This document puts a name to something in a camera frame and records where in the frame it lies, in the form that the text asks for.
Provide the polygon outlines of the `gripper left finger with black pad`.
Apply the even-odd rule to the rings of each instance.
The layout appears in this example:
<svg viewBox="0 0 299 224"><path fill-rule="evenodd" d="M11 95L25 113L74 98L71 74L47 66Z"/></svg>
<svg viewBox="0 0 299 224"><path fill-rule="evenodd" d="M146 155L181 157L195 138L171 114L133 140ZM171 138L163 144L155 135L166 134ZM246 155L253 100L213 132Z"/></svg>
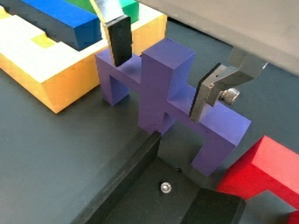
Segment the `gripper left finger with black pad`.
<svg viewBox="0 0 299 224"><path fill-rule="evenodd" d="M126 15L119 0L90 0L103 24L111 58L117 67L133 57L131 17Z"/></svg>

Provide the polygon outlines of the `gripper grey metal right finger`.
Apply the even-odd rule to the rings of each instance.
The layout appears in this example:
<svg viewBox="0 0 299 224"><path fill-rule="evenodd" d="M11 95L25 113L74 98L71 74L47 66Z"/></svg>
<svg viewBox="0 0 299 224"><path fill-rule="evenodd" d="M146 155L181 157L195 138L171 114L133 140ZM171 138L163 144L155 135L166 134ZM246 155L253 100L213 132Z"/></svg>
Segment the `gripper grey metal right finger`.
<svg viewBox="0 0 299 224"><path fill-rule="evenodd" d="M231 105L239 97L235 86L254 80L267 67L266 60L238 48L231 51L229 63L230 66L219 63L199 81L190 111L190 118L197 123L205 106L214 106L217 101Z"/></svg>

